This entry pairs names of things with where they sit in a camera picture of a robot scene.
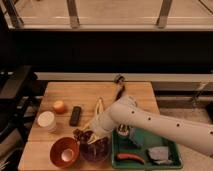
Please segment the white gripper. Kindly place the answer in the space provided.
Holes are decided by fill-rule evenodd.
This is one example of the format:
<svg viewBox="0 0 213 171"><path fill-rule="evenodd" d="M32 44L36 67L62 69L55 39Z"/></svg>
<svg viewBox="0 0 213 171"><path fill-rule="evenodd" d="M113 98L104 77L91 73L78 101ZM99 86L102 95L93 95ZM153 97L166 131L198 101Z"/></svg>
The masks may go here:
<svg viewBox="0 0 213 171"><path fill-rule="evenodd" d="M93 131L87 141L88 144L92 144L98 141L100 138L109 136L115 128L115 122L107 115L98 115L91 119L89 123L89 129Z"/></svg>

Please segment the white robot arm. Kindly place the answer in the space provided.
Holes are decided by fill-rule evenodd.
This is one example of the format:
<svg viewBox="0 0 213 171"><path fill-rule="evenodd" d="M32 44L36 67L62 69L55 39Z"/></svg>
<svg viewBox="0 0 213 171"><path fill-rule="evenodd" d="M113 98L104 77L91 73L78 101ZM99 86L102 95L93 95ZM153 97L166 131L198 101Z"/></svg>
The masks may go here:
<svg viewBox="0 0 213 171"><path fill-rule="evenodd" d="M89 128L99 138L119 125L145 129L213 158L213 125L144 111L131 96L124 96L91 119Z"/></svg>

